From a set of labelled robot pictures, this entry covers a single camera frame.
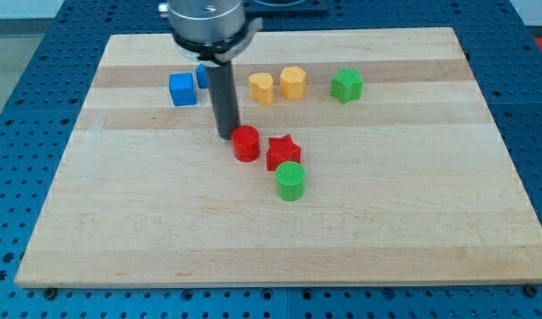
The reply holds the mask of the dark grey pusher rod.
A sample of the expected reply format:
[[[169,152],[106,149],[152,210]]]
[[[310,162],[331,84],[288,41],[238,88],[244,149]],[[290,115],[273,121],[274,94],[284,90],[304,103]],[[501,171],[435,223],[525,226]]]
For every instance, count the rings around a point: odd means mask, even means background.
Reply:
[[[210,99],[218,134],[229,140],[240,126],[234,70],[231,62],[206,68]]]

